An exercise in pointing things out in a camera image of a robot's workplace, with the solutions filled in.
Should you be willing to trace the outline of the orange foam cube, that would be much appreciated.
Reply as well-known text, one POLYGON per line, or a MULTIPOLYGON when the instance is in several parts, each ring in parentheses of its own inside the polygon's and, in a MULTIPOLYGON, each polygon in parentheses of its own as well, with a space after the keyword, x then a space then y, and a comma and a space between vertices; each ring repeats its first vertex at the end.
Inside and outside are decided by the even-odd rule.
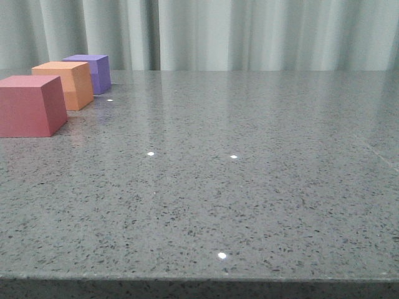
POLYGON ((31 68, 33 75, 59 75, 66 109, 79 111, 94 100, 88 62, 47 62, 31 68))

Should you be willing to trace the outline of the pale green curtain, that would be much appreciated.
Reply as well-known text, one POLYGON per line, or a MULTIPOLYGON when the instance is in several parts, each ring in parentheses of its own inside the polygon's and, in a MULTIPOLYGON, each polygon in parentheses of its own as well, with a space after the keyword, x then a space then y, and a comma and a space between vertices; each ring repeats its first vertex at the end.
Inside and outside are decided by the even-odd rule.
POLYGON ((397 1, 2 1, 1 68, 392 70, 397 1))

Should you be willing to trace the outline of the purple foam cube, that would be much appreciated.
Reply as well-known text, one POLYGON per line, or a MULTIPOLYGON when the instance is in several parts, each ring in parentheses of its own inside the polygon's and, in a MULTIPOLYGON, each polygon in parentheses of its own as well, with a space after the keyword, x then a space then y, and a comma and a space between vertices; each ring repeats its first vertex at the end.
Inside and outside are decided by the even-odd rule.
POLYGON ((112 85, 107 55, 76 54, 62 59, 63 62, 88 62, 95 95, 105 93, 112 85))

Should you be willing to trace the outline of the red foam cube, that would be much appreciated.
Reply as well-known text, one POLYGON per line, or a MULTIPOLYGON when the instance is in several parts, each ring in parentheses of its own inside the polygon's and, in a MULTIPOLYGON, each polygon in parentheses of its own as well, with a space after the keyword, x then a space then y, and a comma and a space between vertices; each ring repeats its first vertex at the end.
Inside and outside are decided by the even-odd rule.
POLYGON ((50 137, 67 121, 56 75, 13 75, 1 80, 1 137, 50 137))

